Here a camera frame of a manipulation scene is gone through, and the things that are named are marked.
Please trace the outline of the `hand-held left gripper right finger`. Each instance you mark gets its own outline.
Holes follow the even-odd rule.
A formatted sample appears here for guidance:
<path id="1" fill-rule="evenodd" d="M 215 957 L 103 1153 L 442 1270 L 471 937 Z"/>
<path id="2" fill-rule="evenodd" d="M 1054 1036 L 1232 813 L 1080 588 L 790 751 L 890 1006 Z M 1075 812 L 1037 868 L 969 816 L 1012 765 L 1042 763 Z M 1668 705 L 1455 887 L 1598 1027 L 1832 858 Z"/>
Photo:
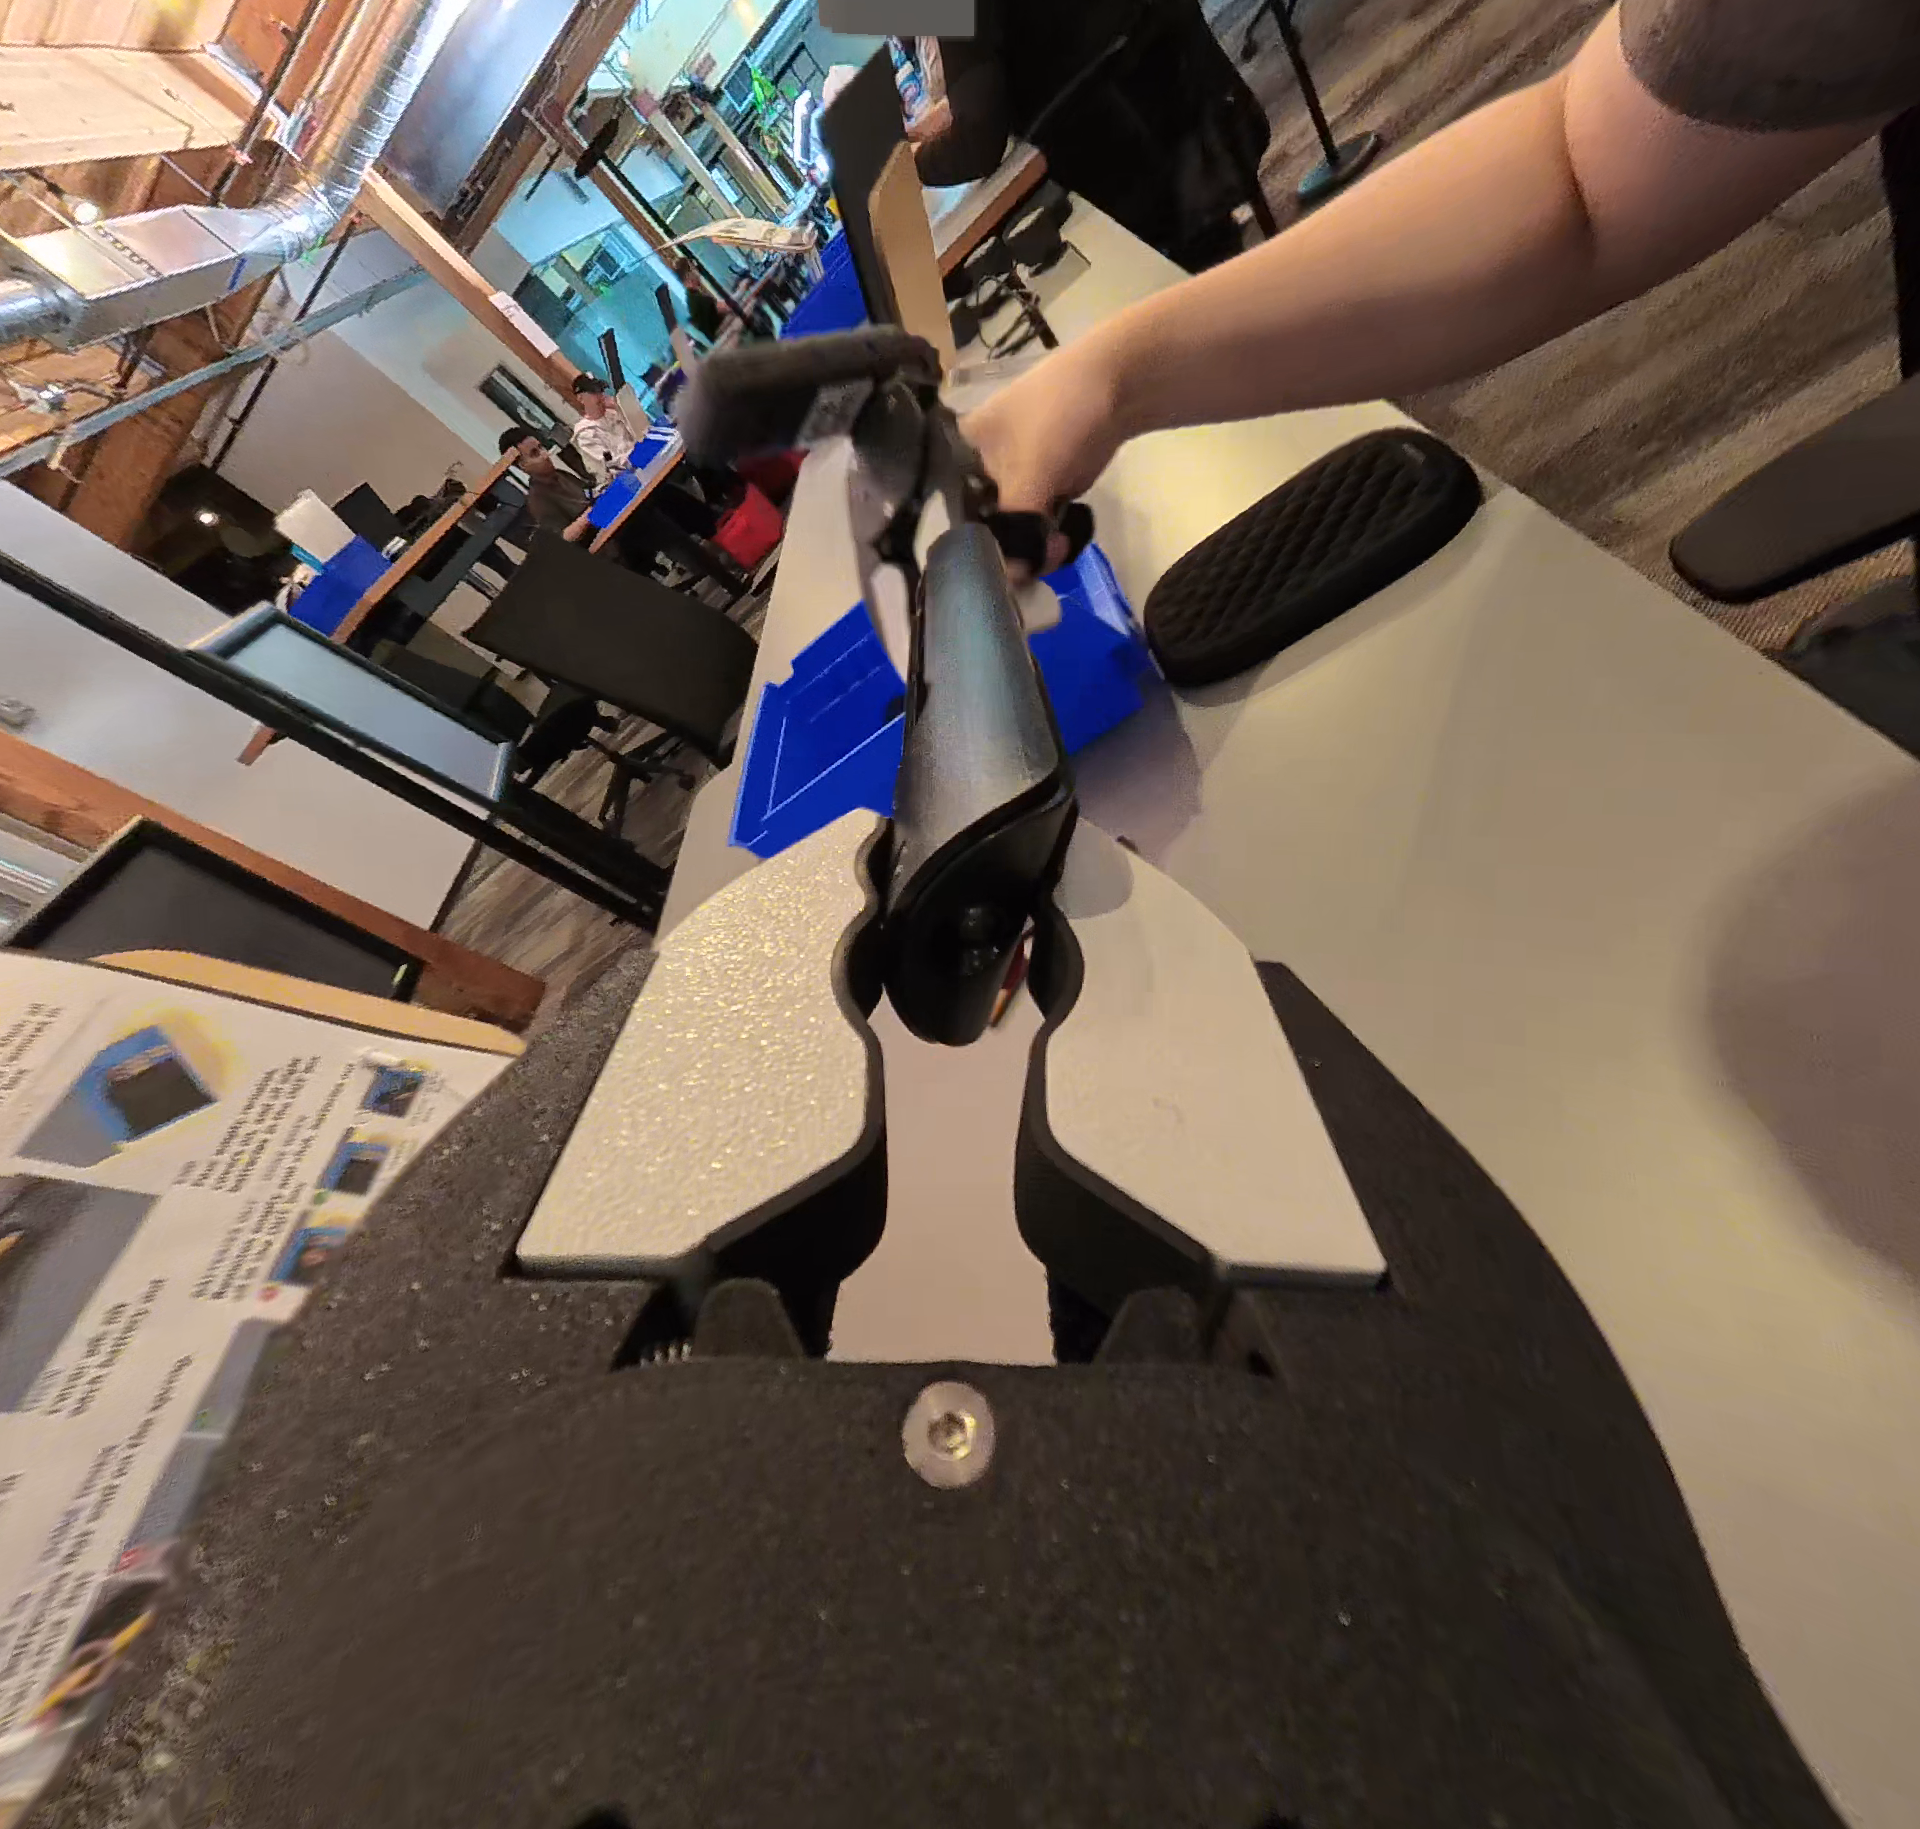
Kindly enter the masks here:
<path id="1" fill-rule="evenodd" d="M 1019 1230 L 1061 1362 L 1133 1296 L 1375 1292 L 1387 1259 L 1241 938 L 1083 822 L 1037 917 Z"/>

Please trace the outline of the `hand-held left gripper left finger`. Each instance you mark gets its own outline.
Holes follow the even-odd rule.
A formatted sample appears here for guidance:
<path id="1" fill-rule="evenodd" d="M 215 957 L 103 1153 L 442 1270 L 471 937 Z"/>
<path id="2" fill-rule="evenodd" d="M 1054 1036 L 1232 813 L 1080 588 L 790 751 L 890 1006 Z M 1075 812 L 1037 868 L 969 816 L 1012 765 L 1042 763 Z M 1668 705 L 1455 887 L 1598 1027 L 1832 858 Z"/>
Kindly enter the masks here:
<path id="1" fill-rule="evenodd" d="M 641 1281 L 686 1316 L 761 1282 L 827 1353 L 888 1214 L 884 840 L 880 816 L 841 816 L 666 934 L 515 1244 L 523 1275 Z"/>

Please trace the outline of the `blue plastic bin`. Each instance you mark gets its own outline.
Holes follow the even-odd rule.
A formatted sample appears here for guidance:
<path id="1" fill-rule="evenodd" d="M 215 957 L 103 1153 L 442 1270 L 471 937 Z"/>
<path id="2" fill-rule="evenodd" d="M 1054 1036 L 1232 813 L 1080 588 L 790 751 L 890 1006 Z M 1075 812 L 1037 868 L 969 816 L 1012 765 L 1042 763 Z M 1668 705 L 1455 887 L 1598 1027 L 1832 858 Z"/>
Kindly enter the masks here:
<path id="1" fill-rule="evenodd" d="M 1067 753 L 1132 719 L 1158 680 L 1132 604 L 1097 546 L 1043 578 L 1059 620 L 1029 647 Z M 768 683 L 740 766 L 730 845 L 775 857 L 857 810 L 890 816 L 903 761 L 904 683 L 857 601 Z"/>

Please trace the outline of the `black remote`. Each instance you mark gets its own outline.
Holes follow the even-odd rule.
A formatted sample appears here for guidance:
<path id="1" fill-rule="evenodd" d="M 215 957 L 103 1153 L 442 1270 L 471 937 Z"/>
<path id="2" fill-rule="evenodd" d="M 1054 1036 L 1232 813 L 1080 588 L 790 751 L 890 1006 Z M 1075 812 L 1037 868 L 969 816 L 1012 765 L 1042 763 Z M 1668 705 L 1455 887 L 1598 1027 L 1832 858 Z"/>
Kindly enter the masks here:
<path id="1" fill-rule="evenodd" d="M 1079 822 L 1066 744 L 1001 546 L 977 521 L 928 549 L 878 876 L 880 983 L 926 1043 L 979 1040 Z"/>

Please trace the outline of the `person's right forearm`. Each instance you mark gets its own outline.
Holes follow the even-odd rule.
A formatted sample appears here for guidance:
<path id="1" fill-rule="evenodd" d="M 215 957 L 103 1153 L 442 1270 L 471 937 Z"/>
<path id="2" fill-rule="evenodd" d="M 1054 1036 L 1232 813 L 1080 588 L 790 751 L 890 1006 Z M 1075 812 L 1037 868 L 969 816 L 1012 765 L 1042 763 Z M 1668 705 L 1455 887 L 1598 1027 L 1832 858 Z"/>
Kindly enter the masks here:
<path id="1" fill-rule="evenodd" d="M 1112 325 L 1108 432 L 1402 399 L 1499 368 L 1712 257 L 1874 130 L 1668 109 L 1612 32 L 1248 257 Z"/>

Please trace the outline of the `person's right hand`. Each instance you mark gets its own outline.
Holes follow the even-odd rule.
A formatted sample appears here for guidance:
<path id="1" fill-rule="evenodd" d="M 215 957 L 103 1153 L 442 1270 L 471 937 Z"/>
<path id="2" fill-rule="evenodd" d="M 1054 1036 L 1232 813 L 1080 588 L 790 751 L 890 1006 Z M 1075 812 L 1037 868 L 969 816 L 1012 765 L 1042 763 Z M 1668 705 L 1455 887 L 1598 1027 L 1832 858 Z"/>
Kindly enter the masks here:
<path id="1" fill-rule="evenodd" d="M 1003 377 L 960 426 L 1003 509 L 1053 515 L 1084 496 L 1138 426 L 1125 352 L 1089 334 Z"/>

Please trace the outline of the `blue storage bin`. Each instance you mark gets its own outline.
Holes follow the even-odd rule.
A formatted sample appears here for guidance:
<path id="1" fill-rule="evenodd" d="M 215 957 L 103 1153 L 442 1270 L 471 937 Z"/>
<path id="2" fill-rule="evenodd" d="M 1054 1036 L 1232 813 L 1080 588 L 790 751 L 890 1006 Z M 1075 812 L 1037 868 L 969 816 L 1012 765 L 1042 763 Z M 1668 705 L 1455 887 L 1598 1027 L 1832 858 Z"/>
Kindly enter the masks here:
<path id="1" fill-rule="evenodd" d="M 823 251 L 820 276 L 780 325 L 780 341 L 839 334 L 870 320 L 849 234 L 839 232 Z"/>
<path id="2" fill-rule="evenodd" d="M 308 631 L 332 638 L 388 569 L 380 546 L 351 535 L 281 609 Z"/>

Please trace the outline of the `thin black framed board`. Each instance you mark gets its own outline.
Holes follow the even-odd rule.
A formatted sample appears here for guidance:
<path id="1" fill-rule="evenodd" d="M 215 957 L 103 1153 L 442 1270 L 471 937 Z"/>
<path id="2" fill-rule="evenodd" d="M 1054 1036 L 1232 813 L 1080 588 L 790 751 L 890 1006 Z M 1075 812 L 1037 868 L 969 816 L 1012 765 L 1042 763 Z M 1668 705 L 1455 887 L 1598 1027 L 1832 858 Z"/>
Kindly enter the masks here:
<path id="1" fill-rule="evenodd" d="M 820 135 L 868 320 L 926 341 L 951 371 L 945 281 L 886 46 L 833 86 Z"/>

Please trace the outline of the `black office chair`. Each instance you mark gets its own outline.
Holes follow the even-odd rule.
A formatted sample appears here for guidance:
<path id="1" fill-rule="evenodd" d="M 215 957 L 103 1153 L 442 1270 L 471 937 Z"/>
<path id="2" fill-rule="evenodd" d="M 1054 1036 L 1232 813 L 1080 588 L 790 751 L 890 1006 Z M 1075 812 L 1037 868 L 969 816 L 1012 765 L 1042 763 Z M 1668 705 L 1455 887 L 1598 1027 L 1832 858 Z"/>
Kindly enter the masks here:
<path id="1" fill-rule="evenodd" d="M 666 777 L 692 791 L 696 761 L 733 761 L 755 637 L 613 558 L 573 546 L 529 552 L 468 638 L 544 686 L 515 744 L 515 779 L 538 786 L 592 749 L 613 771 L 599 813 L 610 838 L 624 832 L 634 786 Z"/>

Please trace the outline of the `instruction sheet on stand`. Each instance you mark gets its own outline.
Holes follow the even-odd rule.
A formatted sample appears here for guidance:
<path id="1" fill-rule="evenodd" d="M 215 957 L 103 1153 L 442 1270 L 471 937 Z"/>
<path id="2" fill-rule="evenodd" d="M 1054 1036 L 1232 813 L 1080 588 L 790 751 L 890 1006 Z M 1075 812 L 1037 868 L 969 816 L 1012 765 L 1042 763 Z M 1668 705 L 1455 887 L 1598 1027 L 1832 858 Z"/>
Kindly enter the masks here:
<path id="1" fill-rule="evenodd" d="M 371 1030 L 406 1043 L 430 1043 L 500 1059 L 518 1059 L 526 1051 L 526 1039 L 508 1028 L 454 1017 L 414 1003 L 378 998 L 331 983 L 248 968 L 202 953 L 109 953 L 96 957 L 95 966 L 183 985 L 229 1000 L 248 1000 L 336 1027 Z"/>

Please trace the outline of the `black wrist rest pad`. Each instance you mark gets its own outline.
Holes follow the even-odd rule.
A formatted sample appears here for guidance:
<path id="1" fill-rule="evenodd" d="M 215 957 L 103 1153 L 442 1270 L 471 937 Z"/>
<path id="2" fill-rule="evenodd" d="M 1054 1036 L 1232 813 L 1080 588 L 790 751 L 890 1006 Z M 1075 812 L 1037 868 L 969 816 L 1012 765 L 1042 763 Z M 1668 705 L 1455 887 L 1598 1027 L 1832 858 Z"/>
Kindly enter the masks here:
<path id="1" fill-rule="evenodd" d="M 1387 426 L 1318 456 L 1187 549 L 1140 623 L 1161 680 L 1223 686 L 1424 568 L 1485 501 L 1473 463 Z"/>

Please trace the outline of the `dark framed panel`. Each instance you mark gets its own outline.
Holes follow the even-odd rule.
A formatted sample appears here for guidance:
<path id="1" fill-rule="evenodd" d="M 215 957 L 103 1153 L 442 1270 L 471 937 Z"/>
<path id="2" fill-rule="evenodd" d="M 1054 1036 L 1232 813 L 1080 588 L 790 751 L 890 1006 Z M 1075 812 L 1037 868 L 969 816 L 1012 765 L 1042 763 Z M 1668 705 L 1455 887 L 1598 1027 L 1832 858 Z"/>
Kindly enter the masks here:
<path id="1" fill-rule="evenodd" d="M 153 819 L 138 819 L 14 926 L 5 945 L 67 961 L 197 953 L 384 1000 L 416 1000 L 421 957 Z"/>

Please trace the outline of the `grey office chair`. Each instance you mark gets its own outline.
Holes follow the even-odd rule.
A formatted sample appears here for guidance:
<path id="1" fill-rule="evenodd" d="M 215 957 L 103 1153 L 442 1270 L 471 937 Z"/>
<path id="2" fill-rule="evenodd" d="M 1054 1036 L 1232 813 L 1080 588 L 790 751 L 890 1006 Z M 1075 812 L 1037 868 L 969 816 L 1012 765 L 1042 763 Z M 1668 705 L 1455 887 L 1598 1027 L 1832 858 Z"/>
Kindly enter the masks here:
<path id="1" fill-rule="evenodd" d="M 1727 490 L 1668 549 L 1706 599 L 1743 606 L 1848 568 L 1919 528 L 1919 380 L 1851 410 Z"/>

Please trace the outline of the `grey screen black frame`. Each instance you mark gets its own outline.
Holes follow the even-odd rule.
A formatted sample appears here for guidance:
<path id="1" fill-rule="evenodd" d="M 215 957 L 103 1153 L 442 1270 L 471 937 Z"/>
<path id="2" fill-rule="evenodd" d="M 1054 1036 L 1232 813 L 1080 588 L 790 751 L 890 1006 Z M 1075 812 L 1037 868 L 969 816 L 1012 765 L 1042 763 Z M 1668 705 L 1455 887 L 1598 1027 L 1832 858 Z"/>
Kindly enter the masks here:
<path id="1" fill-rule="evenodd" d="M 508 742 L 271 604 L 184 651 L 250 680 L 358 749 L 473 806 L 497 806 L 511 783 Z"/>

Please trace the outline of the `silver ventilation duct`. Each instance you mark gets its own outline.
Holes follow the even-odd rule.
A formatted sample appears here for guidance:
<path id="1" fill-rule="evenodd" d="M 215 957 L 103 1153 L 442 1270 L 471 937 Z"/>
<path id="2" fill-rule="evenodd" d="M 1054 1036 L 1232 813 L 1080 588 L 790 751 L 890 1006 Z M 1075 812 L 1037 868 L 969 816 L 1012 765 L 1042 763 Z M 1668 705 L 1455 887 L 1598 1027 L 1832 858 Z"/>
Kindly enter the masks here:
<path id="1" fill-rule="evenodd" d="M 321 246 L 348 203 L 320 193 L 272 207 L 176 206 L 3 238 L 3 344 L 83 349 L 229 296 Z"/>

